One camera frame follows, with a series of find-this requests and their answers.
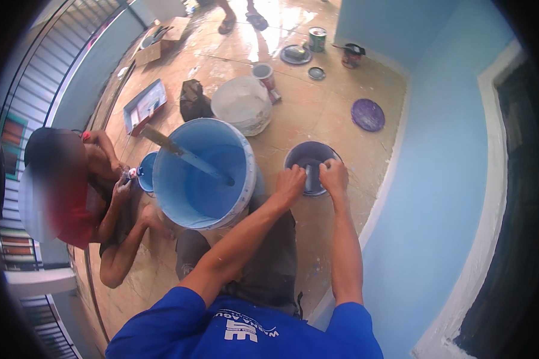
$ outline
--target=cardboard box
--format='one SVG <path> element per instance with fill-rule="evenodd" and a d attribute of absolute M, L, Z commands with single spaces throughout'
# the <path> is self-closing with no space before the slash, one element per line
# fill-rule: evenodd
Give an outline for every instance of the cardboard box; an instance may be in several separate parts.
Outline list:
<path fill-rule="evenodd" d="M 146 32 L 146 35 L 144 36 L 142 41 L 140 41 L 140 43 L 138 44 L 139 50 L 134 55 L 136 65 L 140 66 L 158 60 L 165 51 L 167 51 L 181 39 L 181 34 L 186 29 L 186 26 L 188 25 L 189 21 L 190 18 L 187 17 L 175 17 L 162 22 L 160 25 L 152 26 Z M 154 44 L 144 49 L 140 49 L 142 42 L 147 37 L 152 37 L 156 33 L 156 31 L 158 31 L 160 26 L 163 26 L 165 28 L 170 27 L 170 29 L 167 30 L 162 36 L 162 38 L 156 41 Z"/>

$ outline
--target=person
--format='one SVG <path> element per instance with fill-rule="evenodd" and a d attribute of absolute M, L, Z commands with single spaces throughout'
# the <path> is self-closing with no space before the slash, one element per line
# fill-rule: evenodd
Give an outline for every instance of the person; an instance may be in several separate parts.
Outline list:
<path fill-rule="evenodd" d="M 221 34 L 229 34 L 236 26 L 236 13 L 230 8 L 228 0 L 216 0 L 219 7 L 226 13 L 226 17 L 218 27 L 218 32 Z M 253 6 L 253 0 L 248 0 L 248 12 L 245 14 L 245 18 L 250 24 L 258 31 L 264 31 L 268 27 L 267 20 L 260 15 L 260 13 Z"/>
<path fill-rule="evenodd" d="M 78 135 L 42 127 L 25 147 L 24 163 L 46 191 L 48 222 L 58 239 L 86 249 L 100 243 L 100 279 L 110 288 L 128 274 L 147 228 L 173 239 L 156 207 L 143 208 L 142 191 L 126 183 L 129 167 L 120 162 L 102 130 Z"/>
<path fill-rule="evenodd" d="M 130 319 L 106 349 L 107 358 L 382 358 L 362 297 L 358 236 L 342 162 L 320 164 L 334 208 L 331 286 L 335 309 L 325 332 L 309 326 L 294 304 L 295 220 L 304 169 L 278 175 L 265 202 L 209 248 L 194 231 L 178 238 L 180 283 Z M 233 281 L 242 270 L 240 281 Z"/>

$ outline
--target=dirty floor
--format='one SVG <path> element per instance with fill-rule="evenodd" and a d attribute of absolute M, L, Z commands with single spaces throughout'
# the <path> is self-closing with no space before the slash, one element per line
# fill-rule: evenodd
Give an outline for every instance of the dirty floor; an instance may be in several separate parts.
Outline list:
<path fill-rule="evenodd" d="M 231 0 L 230 6 L 237 14 L 238 23 L 230 35 L 223 36 L 217 31 L 224 18 L 220 8 L 201 9 L 194 14 L 190 31 L 176 49 L 158 61 L 135 68 L 119 93 L 106 125 L 115 152 L 133 167 L 139 165 L 145 154 L 158 149 L 141 137 L 129 138 L 122 119 L 122 107 L 155 79 L 160 78 L 164 83 L 168 102 L 152 118 L 151 124 L 169 134 L 183 123 L 178 107 L 183 81 L 198 79 L 205 94 L 211 97 L 224 82 L 249 75 L 252 63 L 265 62 L 274 68 L 276 87 L 283 97 L 273 106 L 266 130 L 248 138 L 264 175 L 266 193 L 273 192 L 277 173 L 292 147 L 307 140 L 324 142 L 339 153 L 349 169 L 352 217 L 360 233 L 391 157 L 406 82 L 390 68 L 371 59 L 362 58 L 359 68 L 354 70 L 341 65 L 342 50 L 331 45 L 339 0 L 270 0 L 256 1 L 255 4 L 269 22 L 265 31 L 256 32 L 246 22 L 245 1 Z M 303 66 L 290 66 L 280 61 L 280 49 L 301 43 L 312 26 L 328 31 L 326 51 L 314 53 L 313 60 Z M 321 82 L 309 79 L 308 68 L 311 66 L 323 68 L 326 78 Z M 365 132 L 352 123 L 350 108 L 359 98 L 370 98 L 383 109 L 386 125 L 378 133 Z M 143 205 L 146 203 L 156 201 L 144 195 Z M 297 221 L 296 294 L 303 291 L 301 304 L 307 318 L 331 284 L 333 208 L 330 197 L 324 195 L 304 197 L 292 211 Z M 171 222 L 168 225 L 179 233 L 176 225 Z M 204 234 L 214 244 L 227 231 Z M 90 245 L 90 262 L 95 296 L 111 339 L 129 318 L 149 308 L 178 283 L 175 241 L 167 241 L 148 231 L 128 276 L 114 290 L 100 282 L 98 248 L 98 244 Z M 76 253 L 75 267 L 82 283 L 80 289 L 87 296 L 84 265 L 83 253 Z M 87 306 L 92 305 L 91 298 L 86 298 L 85 302 Z"/>

